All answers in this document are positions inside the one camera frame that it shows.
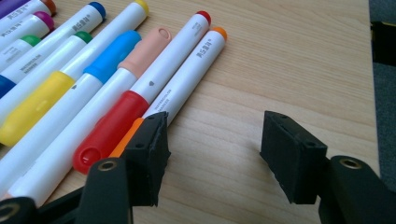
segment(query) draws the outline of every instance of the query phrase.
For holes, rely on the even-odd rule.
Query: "green marker cap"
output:
[[[78,31],[75,33],[75,35],[81,38],[87,44],[92,40],[92,36],[85,31]]]
[[[38,44],[41,41],[41,39],[35,35],[26,35],[22,37],[21,40],[30,44],[32,47],[34,47],[36,44]]]

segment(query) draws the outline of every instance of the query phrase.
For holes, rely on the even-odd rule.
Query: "gray floor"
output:
[[[396,1],[369,0],[370,20],[396,24]],[[396,67],[373,64],[381,179],[396,192]]]

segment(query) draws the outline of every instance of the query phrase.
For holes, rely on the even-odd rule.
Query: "wooden table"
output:
[[[88,1],[55,1],[58,27]],[[102,0],[107,20],[130,1]],[[147,0],[144,36],[173,35],[198,10],[228,32],[225,49],[170,125],[158,207],[134,207],[136,223],[319,223],[318,203],[289,204],[259,156],[265,110],[297,120],[377,173],[368,2],[361,0]],[[84,185],[71,171],[49,202]]]

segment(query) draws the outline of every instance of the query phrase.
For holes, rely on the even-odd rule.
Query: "marker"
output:
[[[42,63],[70,35],[78,31],[89,33],[104,20],[105,15],[102,5],[96,2],[89,3],[15,63],[0,72],[0,98]]]
[[[114,104],[115,100],[117,100],[116,96],[121,93],[117,89],[128,90],[129,86],[133,85],[138,77],[149,67],[150,63],[154,61],[156,56],[160,54],[162,49],[164,49],[170,41],[170,37],[169,32],[163,28],[156,28],[149,32],[136,45],[128,57],[119,64],[119,69],[105,86],[92,97],[73,120],[49,144],[35,161],[35,165],[9,189],[8,197],[9,195],[17,197],[17,195],[23,194],[32,197],[36,204],[42,204],[46,201],[72,167],[73,152],[84,139],[84,135],[88,134],[86,133],[88,131],[87,129],[93,128],[95,122],[106,113],[105,107],[110,108],[110,105],[107,105],[106,102]],[[25,181],[31,181],[30,179],[36,172],[39,172],[42,177],[34,178],[34,181],[29,187],[25,186]]]
[[[134,120],[142,117],[149,104],[204,36],[209,25],[210,16],[204,11],[190,18],[143,76],[121,95],[76,149],[73,161],[75,167],[88,170],[96,161],[110,155]]]
[[[24,53],[41,41],[35,35],[26,35],[12,42],[8,47],[0,51],[0,71],[17,61]]]
[[[0,160],[0,195],[34,164],[51,140],[67,125],[117,69],[117,65],[140,40],[136,31],[119,35],[95,61],[84,69],[84,75],[64,97],[33,127],[32,131]]]
[[[15,8],[15,10],[12,10],[7,15],[0,17],[1,18],[0,24],[2,24],[2,27],[8,28],[13,24],[15,24],[16,22],[21,21],[27,15],[34,14],[37,11],[43,11],[49,15],[53,15],[56,12],[56,6],[51,0],[23,1],[23,3],[20,6],[17,6],[17,8]]]
[[[96,122],[117,102],[124,91],[128,91],[136,83],[170,41],[171,34],[166,29],[159,27],[151,30],[130,56],[120,63],[119,69],[106,85],[57,137],[55,146],[61,144],[65,150],[75,151]]]
[[[39,64],[38,67],[32,71],[30,76],[24,78],[17,86],[4,95],[0,99],[0,130],[7,115],[14,110],[17,105],[28,97],[29,94],[32,93],[50,75],[51,72],[62,68],[91,40],[91,35],[84,31],[79,31],[74,35],[71,35],[59,48],[53,51],[46,60]]]
[[[29,0],[3,0],[0,1],[0,18],[5,17],[10,12],[14,11],[23,4],[29,2]]]
[[[18,106],[18,104],[28,97],[52,71],[60,69],[91,40],[92,36],[84,31],[71,35],[30,76],[24,78],[15,88],[0,99],[0,114],[7,117],[3,125],[0,125],[0,143],[9,147],[14,146],[27,133],[28,130],[26,128],[32,127],[35,119],[26,116],[26,109],[29,105]],[[50,91],[50,88],[57,89],[57,86],[47,86],[48,91]]]
[[[118,158],[122,154],[128,142],[132,139],[134,133],[146,117],[166,111],[168,113],[167,124],[169,126],[210,65],[219,56],[225,46],[226,40],[227,33],[222,28],[214,27],[209,31],[169,80],[160,94],[158,94],[142,118],[134,121],[132,128],[125,134],[109,157]]]
[[[37,11],[14,23],[5,31],[0,32],[0,49],[5,49],[10,43],[25,35],[36,35],[41,38],[52,29],[52,17],[46,12]]]
[[[130,4],[60,71],[51,73],[40,86],[15,108],[15,110],[19,109],[21,113],[13,117],[15,119],[7,121],[7,136],[12,136],[17,141],[21,139],[59,98],[81,78],[84,67],[90,64],[117,35],[135,29],[147,17],[145,8],[147,8],[147,5],[143,1],[135,1]]]

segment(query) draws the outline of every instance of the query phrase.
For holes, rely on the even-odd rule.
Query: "pink marker cap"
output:
[[[33,13],[33,15],[37,16],[40,20],[46,23],[46,25],[49,27],[50,30],[53,29],[54,26],[53,19],[49,14],[47,14],[47,12],[37,11]]]
[[[157,27],[150,30],[136,44],[134,50],[119,63],[119,67],[128,69],[137,78],[141,77],[171,40],[172,36],[166,28]]]

